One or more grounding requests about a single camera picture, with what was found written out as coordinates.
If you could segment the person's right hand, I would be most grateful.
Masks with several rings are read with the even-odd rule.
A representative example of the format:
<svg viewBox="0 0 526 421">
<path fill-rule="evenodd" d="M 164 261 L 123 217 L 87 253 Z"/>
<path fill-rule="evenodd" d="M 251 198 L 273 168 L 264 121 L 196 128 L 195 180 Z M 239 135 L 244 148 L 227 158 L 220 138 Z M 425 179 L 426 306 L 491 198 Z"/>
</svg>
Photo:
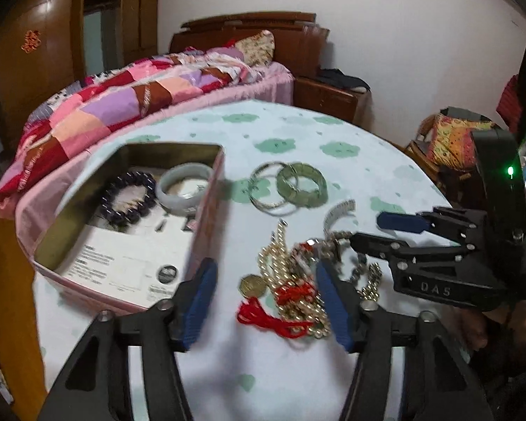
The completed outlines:
<svg viewBox="0 0 526 421">
<path fill-rule="evenodd" d="M 526 301 L 516 305 L 503 305 L 491 312 L 478 312 L 466 309 L 454 309 L 458 326 L 466 346 L 479 351 L 486 347 L 488 337 L 486 326 L 489 320 L 513 331 L 514 342 L 526 346 Z"/>
</svg>

